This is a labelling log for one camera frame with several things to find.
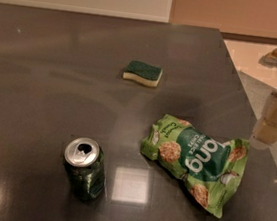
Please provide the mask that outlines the green rice chip bag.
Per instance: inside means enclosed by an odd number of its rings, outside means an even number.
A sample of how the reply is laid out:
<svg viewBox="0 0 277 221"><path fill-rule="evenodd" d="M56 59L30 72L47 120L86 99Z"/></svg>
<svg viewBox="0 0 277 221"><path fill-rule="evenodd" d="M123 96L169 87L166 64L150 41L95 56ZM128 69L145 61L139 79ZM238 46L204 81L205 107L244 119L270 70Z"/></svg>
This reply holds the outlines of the green rice chip bag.
<svg viewBox="0 0 277 221"><path fill-rule="evenodd" d="M167 114L143 139L140 153L181 180L197 203L219 218L241 183L249 148L248 140L220 143Z"/></svg>

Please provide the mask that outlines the green soda can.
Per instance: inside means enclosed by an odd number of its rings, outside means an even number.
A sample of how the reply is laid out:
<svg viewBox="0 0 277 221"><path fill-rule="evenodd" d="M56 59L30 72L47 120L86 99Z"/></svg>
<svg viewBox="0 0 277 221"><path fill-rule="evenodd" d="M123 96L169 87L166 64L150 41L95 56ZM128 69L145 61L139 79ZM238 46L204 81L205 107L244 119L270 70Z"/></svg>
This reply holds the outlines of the green soda can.
<svg viewBox="0 0 277 221"><path fill-rule="evenodd" d="M104 154L97 142L88 137L77 138L64 151L66 169L72 191L78 199L94 200L104 190Z"/></svg>

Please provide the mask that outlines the green and yellow sponge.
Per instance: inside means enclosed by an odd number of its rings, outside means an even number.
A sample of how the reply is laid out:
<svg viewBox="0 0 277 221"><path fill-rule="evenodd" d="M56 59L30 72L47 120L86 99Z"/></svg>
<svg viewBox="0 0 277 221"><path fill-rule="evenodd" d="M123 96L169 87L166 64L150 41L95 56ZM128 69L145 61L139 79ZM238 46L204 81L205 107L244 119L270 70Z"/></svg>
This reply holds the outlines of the green and yellow sponge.
<svg viewBox="0 0 277 221"><path fill-rule="evenodd" d="M142 61L130 61L123 71L125 80L132 80L148 87L157 87L162 77L162 68Z"/></svg>

